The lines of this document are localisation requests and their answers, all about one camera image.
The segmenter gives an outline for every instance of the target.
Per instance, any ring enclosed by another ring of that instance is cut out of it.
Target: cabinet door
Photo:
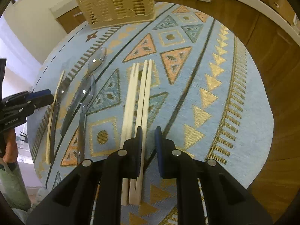
[[[254,29],[259,12],[236,0],[155,0],[171,2],[195,8],[206,13],[228,29],[230,29],[244,44],[247,44]]]
[[[270,153],[251,190],[277,220],[300,187],[300,48],[261,14],[247,49],[262,77],[274,117]]]
[[[56,20],[62,25],[67,33],[70,33],[73,29],[86,21],[79,7],[73,8]]]

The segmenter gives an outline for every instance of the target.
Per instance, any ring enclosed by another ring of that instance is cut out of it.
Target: green sleeve
[[[0,180],[4,187],[4,196],[10,207],[27,211],[31,207],[31,202],[25,189],[19,165],[11,173],[0,169]]]

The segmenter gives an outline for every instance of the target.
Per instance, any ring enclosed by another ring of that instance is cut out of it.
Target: yellow plastic basket
[[[76,0],[92,29],[155,19],[154,0]]]

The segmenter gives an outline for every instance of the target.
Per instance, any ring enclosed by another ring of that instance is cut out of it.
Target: patterned tablecloth
[[[273,116],[262,80],[239,39],[195,9],[156,3],[155,11],[153,22],[95,31],[84,22],[50,53],[34,91],[54,93],[62,70],[72,80],[59,111],[53,165],[46,164],[44,130],[49,107],[37,110],[27,122],[36,173],[52,190],[77,164],[79,112],[64,138],[60,128],[89,57],[99,47],[107,47],[107,59],[95,73],[97,95],[87,117],[85,157],[94,161],[119,148],[132,64],[154,60],[142,204],[122,207],[121,213],[122,223],[130,225],[176,223],[175,181],[159,177],[152,155],[157,126],[194,159],[219,161],[244,187],[261,170],[273,134]]]

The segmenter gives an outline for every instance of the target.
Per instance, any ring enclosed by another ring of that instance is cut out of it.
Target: hand
[[[4,133],[4,140],[6,143],[6,149],[3,161],[6,163],[14,163],[17,161],[17,157],[19,155],[15,129],[10,129]]]

